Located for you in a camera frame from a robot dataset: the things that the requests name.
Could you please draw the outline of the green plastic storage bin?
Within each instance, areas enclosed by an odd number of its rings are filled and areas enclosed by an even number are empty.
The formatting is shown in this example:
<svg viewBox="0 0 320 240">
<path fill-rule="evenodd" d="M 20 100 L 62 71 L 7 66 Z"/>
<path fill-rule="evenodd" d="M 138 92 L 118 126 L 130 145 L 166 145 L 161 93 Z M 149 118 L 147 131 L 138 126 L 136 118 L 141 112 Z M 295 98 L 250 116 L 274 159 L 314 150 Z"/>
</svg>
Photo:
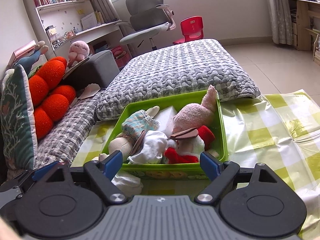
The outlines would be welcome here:
<svg viewBox="0 0 320 240">
<path fill-rule="evenodd" d="M 128 104 L 103 153 L 119 150 L 122 171 L 139 178 L 206 179 L 200 155 L 228 158 L 219 95 L 208 90 Z"/>
</svg>

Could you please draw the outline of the white cotton glove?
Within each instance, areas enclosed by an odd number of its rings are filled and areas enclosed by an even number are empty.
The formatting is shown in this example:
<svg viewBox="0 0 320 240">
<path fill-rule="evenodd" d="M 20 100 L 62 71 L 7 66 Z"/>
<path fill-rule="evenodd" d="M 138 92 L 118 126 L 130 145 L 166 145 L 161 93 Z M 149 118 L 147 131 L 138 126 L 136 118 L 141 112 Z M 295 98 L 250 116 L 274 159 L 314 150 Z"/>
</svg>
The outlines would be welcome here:
<svg viewBox="0 0 320 240">
<path fill-rule="evenodd" d="M 128 157 L 129 164 L 159 164 L 167 146 L 168 137 L 161 131 L 147 131 L 142 149 Z"/>
<path fill-rule="evenodd" d="M 143 189 L 140 178 L 125 171 L 119 171 L 111 182 L 127 197 L 141 194 Z"/>
</svg>

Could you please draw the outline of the Santa Claus plush toy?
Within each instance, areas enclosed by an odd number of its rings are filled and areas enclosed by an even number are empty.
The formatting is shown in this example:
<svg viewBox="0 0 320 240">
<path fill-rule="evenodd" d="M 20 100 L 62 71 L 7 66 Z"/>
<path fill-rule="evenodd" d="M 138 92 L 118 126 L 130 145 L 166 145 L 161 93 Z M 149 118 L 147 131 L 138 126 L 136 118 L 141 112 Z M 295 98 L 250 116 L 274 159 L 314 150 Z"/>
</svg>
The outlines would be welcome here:
<svg viewBox="0 0 320 240">
<path fill-rule="evenodd" d="M 200 154 L 210 149 L 215 140 L 214 133 L 207 127 L 197 128 L 199 135 L 192 139 L 172 140 L 169 138 L 164 151 L 164 158 L 168 164 L 198 163 Z"/>
</svg>

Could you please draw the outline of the beige doll with blue dress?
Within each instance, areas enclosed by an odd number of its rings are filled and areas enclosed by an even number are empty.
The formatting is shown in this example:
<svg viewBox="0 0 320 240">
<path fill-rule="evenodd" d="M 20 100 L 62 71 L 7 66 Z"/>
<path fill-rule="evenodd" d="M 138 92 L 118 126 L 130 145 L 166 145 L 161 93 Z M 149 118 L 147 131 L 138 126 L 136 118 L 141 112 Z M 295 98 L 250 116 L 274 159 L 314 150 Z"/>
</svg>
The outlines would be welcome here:
<svg viewBox="0 0 320 240">
<path fill-rule="evenodd" d="M 156 131 L 159 123 L 155 116 L 159 112 L 159 106 L 153 106 L 148 110 L 139 110 L 131 114 L 121 124 L 121 132 L 108 144 L 108 153 L 120 151 L 123 161 L 127 161 L 129 154 L 143 130 Z"/>
</svg>

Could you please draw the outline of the pink plush bunny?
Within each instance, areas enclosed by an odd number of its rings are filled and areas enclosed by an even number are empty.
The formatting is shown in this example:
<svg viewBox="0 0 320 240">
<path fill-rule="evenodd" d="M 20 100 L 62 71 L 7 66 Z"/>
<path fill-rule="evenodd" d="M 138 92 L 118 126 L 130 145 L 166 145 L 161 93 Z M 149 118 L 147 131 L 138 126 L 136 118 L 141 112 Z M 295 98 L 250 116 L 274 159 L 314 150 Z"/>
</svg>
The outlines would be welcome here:
<svg viewBox="0 0 320 240">
<path fill-rule="evenodd" d="M 188 130 L 190 128 L 200 128 L 209 125 L 217 110 L 217 91 L 210 85 L 201 103 L 189 103 L 185 105 L 173 117 L 173 133 Z"/>
</svg>

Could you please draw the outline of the white sponge block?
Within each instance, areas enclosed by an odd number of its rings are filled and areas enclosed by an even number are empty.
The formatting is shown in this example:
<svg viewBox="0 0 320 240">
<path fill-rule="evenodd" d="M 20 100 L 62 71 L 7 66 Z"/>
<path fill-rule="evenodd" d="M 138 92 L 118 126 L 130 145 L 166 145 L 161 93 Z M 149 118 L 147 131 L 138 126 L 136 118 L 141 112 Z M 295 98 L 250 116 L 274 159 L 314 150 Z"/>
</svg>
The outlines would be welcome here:
<svg viewBox="0 0 320 240">
<path fill-rule="evenodd" d="M 177 114 L 176 109 L 173 106 L 160 110 L 155 116 L 155 120 L 159 123 L 157 131 L 164 133 L 167 137 L 172 135 L 173 131 L 173 118 Z"/>
</svg>

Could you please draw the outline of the brown hair clip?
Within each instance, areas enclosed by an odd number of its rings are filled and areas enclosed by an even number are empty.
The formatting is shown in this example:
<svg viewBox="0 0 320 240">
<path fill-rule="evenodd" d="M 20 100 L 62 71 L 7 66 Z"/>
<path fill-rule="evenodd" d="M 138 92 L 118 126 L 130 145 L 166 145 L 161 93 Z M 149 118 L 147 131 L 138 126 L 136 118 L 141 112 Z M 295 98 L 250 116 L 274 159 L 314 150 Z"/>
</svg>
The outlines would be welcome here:
<svg viewBox="0 0 320 240">
<path fill-rule="evenodd" d="M 192 139 L 197 137 L 198 135 L 199 135 L 199 132 L 197 128 L 194 127 L 194 128 L 186 129 L 184 131 L 173 133 L 170 136 L 170 139 L 178 141 L 178 140 Z"/>
<path fill-rule="evenodd" d="M 129 156 L 133 156 L 137 153 L 137 151 L 141 148 L 141 145 L 143 143 L 144 137 L 146 135 L 146 130 L 143 130 L 139 136 L 139 138 L 137 139 L 137 141 L 135 142 Z"/>
</svg>

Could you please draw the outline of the dark green patterned pillow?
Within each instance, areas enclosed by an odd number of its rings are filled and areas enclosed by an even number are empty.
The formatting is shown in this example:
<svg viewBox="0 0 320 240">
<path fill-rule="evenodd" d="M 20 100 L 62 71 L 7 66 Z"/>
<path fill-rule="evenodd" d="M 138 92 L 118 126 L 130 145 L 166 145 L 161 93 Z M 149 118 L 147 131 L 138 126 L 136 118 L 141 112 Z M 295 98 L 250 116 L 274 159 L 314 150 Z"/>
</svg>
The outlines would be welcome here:
<svg viewBox="0 0 320 240">
<path fill-rule="evenodd" d="M 3 153 L 11 170 L 32 170 L 37 155 L 34 107 L 22 65 L 5 72 L 1 86 Z"/>
</svg>

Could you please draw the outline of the green checkered plastic tablecloth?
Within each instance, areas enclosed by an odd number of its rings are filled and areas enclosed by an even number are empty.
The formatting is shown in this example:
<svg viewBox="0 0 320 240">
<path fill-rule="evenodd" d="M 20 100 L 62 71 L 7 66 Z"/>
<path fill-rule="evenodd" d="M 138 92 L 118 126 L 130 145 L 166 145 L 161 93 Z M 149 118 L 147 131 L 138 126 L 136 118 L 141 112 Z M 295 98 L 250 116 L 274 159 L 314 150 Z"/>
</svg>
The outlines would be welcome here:
<svg viewBox="0 0 320 240">
<path fill-rule="evenodd" d="M 223 102 L 228 157 L 267 164 L 302 198 L 303 239 L 319 239 L 319 106 L 304 91 Z"/>
</svg>

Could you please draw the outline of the white paper fan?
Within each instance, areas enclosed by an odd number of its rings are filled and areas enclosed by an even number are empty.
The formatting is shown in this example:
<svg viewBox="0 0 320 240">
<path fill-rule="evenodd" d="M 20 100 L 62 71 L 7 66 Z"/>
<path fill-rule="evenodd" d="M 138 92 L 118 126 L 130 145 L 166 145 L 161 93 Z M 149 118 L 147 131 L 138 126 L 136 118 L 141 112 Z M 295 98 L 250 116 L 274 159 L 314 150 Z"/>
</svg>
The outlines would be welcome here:
<svg viewBox="0 0 320 240">
<path fill-rule="evenodd" d="M 96 83 L 89 84 L 83 91 L 83 93 L 78 97 L 78 100 L 84 100 L 86 98 L 91 98 L 99 92 L 100 86 Z"/>
</svg>

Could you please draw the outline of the pink round plush toy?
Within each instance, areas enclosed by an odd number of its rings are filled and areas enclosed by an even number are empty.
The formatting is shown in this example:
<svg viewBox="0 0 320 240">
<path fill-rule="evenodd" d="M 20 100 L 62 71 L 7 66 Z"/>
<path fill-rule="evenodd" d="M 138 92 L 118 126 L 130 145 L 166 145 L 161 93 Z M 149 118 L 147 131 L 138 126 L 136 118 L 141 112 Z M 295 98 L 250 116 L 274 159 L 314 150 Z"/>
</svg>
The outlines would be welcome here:
<svg viewBox="0 0 320 240">
<path fill-rule="evenodd" d="M 84 41 L 75 41 L 71 44 L 68 53 L 67 67 L 71 67 L 76 62 L 81 62 L 89 56 L 89 46 Z"/>
</svg>

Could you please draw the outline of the blue grey plush toy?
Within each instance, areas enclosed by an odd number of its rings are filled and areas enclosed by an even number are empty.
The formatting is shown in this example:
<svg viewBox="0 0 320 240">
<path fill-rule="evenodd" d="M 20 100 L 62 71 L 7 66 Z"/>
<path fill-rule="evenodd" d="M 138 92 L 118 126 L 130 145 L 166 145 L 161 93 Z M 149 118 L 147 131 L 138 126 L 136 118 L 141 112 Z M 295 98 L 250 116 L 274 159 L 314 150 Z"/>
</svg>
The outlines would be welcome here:
<svg viewBox="0 0 320 240">
<path fill-rule="evenodd" d="M 18 65 L 21 65 L 26 74 L 31 72 L 33 64 L 35 64 L 41 55 L 45 54 L 48 51 L 48 46 L 45 44 L 44 41 L 39 41 L 35 48 L 33 54 L 28 57 L 22 57 L 19 59 L 14 65 L 13 68 L 16 68 Z"/>
</svg>

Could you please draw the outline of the grey floral curtain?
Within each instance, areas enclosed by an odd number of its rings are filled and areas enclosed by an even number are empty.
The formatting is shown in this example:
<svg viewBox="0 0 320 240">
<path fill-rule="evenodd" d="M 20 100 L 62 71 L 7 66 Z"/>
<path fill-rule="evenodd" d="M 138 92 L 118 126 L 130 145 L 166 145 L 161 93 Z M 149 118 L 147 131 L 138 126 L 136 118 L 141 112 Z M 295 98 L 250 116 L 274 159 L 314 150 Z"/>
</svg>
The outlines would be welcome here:
<svg viewBox="0 0 320 240">
<path fill-rule="evenodd" d="M 293 45 L 292 20 L 288 0 L 267 0 L 272 40 L 275 44 Z"/>
</svg>

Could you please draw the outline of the wooden bookshelf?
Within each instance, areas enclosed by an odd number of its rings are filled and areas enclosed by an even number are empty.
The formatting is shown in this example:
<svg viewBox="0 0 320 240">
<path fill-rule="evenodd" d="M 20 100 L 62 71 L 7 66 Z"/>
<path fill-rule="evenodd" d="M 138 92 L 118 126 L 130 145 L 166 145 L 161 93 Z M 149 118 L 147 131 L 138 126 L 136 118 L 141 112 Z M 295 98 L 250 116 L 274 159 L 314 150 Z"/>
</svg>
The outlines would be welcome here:
<svg viewBox="0 0 320 240">
<path fill-rule="evenodd" d="M 289 0 L 293 47 L 311 51 L 319 64 L 319 0 Z"/>
</svg>

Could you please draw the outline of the white wall shelf desk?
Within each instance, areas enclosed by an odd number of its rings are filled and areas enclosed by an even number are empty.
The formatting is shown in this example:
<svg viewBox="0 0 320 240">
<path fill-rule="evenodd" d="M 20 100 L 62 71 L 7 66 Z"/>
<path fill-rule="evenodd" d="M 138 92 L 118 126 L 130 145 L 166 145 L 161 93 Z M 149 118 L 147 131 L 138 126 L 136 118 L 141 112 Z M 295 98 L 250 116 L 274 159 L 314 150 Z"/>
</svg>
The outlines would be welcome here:
<svg viewBox="0 0 320 240">
<path fill-rule="evenodd" d="M 110 0 L 23 0 L 38 40 L 49 47 L 46 58 L 67 57 L 72 42 L 94 46 L 106 41 L 120 45 L 125 36 L 122 20 Z"/>
</svg>

